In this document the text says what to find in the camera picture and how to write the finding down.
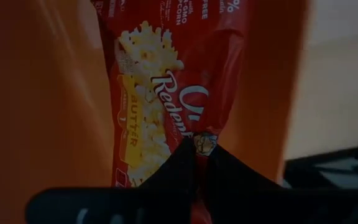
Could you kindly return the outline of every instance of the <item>orange wall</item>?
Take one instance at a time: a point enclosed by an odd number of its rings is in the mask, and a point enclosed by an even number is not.
[[[220,144],[280,181],[288,118],[308,15],[307,0],[255,1],[244,74]]]
[[[111,183],[108,79],[81,23],[98,34],[84,2],[0,7],[0,223],[23,223],[25,203],[43,189]]]

